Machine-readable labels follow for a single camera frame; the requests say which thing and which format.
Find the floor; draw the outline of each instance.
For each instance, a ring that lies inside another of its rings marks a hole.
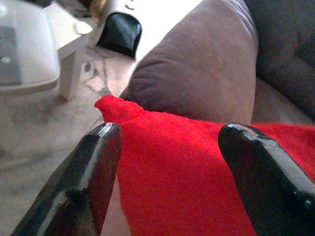
[[[106,49],[88,48],[78,94],[73,100],[62,99],[58,87],[8,98],[7,107],[20,142],[10,152],[0,150],[0,236],[12,232],[50,174],[84,134],[102,123],[94,103],[105,94],[119,96],[137,62],[199,2],[162,0],[154,12],[143,11],[147,30],[143,32],[136,60]],[[117,183],[102,235],[130,235],[120,208]]]

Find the white side table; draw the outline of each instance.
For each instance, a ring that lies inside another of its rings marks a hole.
[[[46,7],[44,11],[51,21],[61,60],[60,94],[71,100],[77,93],[88,34],[92,27],[78,21],[56,2]]]
[[[80,80],[81,66],[84,62],[88,34],[92,27],[78,21],[57,3],[53,2],[44,9],[51,21],[55,44],[61,60],[60,94],[71,100],[77,93]],[[6,91],[5,96],[0,94],[0,149],[10,151],[18,144],[19,138],[5,105],[7,96],[48,90],[56,83],[37,88],[15,88],[12,92]]]

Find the gray upholstery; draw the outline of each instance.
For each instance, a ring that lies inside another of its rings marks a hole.
[[[257,75],[315,120],[315,1],[245,2],[258,32]]]
[[[122,98],[149,111],[250,123],[257,38],[242,0],[204,0],[138,65]]]

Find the red towel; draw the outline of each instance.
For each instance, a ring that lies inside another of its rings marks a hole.
[[[121,202],[134,236],[252,236],[252,224],[218,146],[223,124],[144,111],[105,96],[95,104],[121,125]],[[315,128],[254,125],[315,179]]]

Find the sofa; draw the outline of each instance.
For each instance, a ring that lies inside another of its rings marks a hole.
[[[204,0],[139,63],[121,97],[193,119],[312,124],[314,21],[311,0]]]

